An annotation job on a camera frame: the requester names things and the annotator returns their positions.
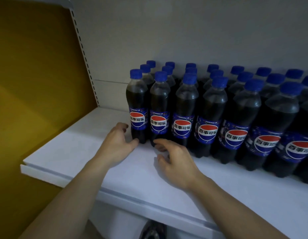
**bottle label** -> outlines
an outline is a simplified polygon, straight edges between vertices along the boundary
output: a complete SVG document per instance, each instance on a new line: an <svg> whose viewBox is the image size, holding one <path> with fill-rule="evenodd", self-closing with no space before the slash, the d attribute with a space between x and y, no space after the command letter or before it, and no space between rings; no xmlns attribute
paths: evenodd
<svg viewBox="0 0 308 239"><path fill-rule="evenodd" d="M179 116L176 113L173 114L173 136L180 139L187 139L192 130L194 116Z"/></svg>
<svg viewBox="0 0 308 239"><path fill-rule="evenodd" d="M217 134L220 121L212 122L202 117L197 117L195 125L195 138L202 144L211 144Z"/></svg>
<svg viewBox="0 0 308 239"><path fill-rule="evenodd" d="M286 132L275 148L277 155L288 162L298 163L308 155L308 137Z"/></svg>
<svg viewBox="0 0 308 239"><path fill-rule="evenodd" d="M276 147L283 132L272 132L263 127L255 126L248 133L246 148L252 154L266 157Z"/></svg>
<svg viewBox="0 0 308 239"><path fill-rule="evenodd" d="M129 108L131 117L131 128L134 130L144 130L147 127L147 108Z"/></svg>
<svg viewBox="0 0 308 239"><path fill-rule="evenodd" d="M154 112L150 110L151 131L155 134L165 134L168 130L169 112Z"/></svg>
<svg viewBox="0 0 308 239"><path fill-rule="evenodd" d="M237 150L245 140L248 129L248 126L238 126L224 120L218 136L219 142L225 148Z"/></svg>

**yellow wall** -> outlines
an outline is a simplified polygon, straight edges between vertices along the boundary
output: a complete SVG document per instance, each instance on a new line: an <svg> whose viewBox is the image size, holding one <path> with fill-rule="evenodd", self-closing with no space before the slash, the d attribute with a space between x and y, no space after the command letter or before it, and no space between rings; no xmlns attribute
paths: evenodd
<svg viewBox="0 0 308 239"><path fill-rule="evenodd" d="M20 174L22 160L95 107L69 10L0 0L0 239L60 191Z"/></svg>

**person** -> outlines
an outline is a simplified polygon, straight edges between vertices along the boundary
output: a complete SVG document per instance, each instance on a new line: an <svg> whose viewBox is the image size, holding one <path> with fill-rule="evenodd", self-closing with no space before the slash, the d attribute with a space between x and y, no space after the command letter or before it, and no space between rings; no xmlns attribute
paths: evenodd
<svg viewBox="0 0 308 239"><path fill-rule="evenodd" d="M95 156L28 226L20 239L102 238L88 216L107 171L139 144L137 139L125 141L127 128L124 123L112 128ZM169 152L169 161L161 154L157 156L167 179L194 195L227 239L288 238L201 173L184 146L166 139L154 142L156 149Z"/></svg>

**person's left arm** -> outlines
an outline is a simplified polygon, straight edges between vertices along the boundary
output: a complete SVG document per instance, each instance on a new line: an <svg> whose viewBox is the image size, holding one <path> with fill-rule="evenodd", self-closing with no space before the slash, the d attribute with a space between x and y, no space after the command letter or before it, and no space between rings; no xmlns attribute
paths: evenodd
<svg viewBox="0 0 308 239"><path fill-rule="evenodd" d="M96 195L108 169L125 159L139 141L125 141L127 124L118 123L96 155L53 199L20 236L20 239L77 239L84 231Z"/></svg>

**person's right arm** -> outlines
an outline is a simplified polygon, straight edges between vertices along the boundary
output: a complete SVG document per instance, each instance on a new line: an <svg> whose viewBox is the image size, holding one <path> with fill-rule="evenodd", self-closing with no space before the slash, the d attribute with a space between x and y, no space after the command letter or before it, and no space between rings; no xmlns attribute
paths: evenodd
<svg viewBox="0 0 308 239"><path fill-rule="evenodd" d="M161 154L157 157L166 177L199 199L227 239L288 239L201 173L186 147L166 139L154 142L159 151L170 154L169 162Z"/></svg>

